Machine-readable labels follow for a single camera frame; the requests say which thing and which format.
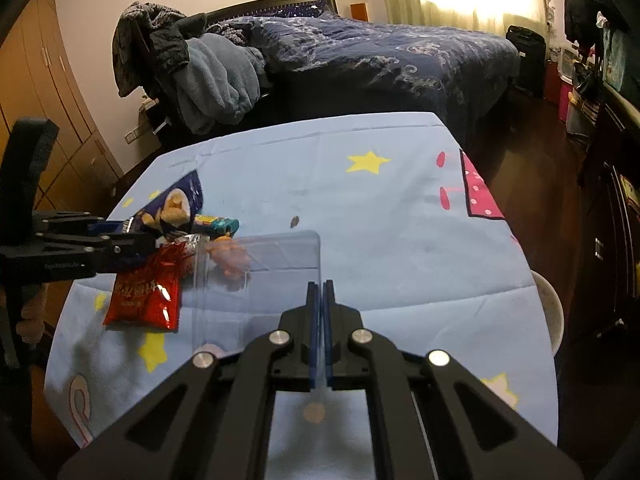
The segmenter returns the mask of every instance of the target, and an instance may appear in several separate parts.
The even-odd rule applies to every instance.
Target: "headboard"
[[[238,16],[244,16],[250,12],[259,12],[261,10],[272,9],[273,7],[280,7],[290,4],[302,4],[304,2],[312,2],[315,0],[254,0],[252,2],[246,2],[244,4],[237,4],[231,7],[225,7],[224,9],[214,10],[207,13],[207,23],[222,22],[223,20],[229,20]],[[335,13],[338,12],[335,0],[325,0],[331,7],[331,10]]]

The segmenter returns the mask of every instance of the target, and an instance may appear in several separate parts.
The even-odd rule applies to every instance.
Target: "silver screw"
[[[359,328],[351,333],[351,339],[353,339],[356,343],[364,345],[366,343],[371,343],[373,334],[366,328]]]
[[[450,357],[444,350],[434,350],[429,352],[429,361],[435,366],[446,366],[449,364]]]
[[[209,368],[213,364],[213,361],[213,355],[209,352],[198,352],[191,360],[196,368]]]
[[[289,339],[291,339],[291,336],[284,330],[274,330],[269,334],[269,341],[274,345],[286,345]]]

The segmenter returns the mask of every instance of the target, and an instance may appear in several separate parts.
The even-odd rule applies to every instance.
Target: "triangular cutout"
[[[491,451],[515,438],[515,428],[471,388],[464,383],[456,383],[454,389],[462,402],[480,449]]]
[[[127,432],[127,440],[149,451],[158,451],[162,447],[164,438],[186,392],[187,386],[181,384],[158,402],[142,420]]]

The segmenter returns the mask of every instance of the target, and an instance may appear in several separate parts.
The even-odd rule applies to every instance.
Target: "wooden wardrobe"
[[[106,216],[122,172],[100,136],[71,72],[56,0],[31,0],[0,47],[0,155],[15,121],[46,117],[60,128],[34,207]],[[71,282],[49,286],[55,326]]]

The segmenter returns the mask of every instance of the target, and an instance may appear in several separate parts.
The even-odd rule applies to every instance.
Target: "black suitcase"
[[[506,37],[520,54],[520,73],[514,86],[532,97],[542,97],[545,87],[545,38],[533,30],[515,25],[509,27]]]

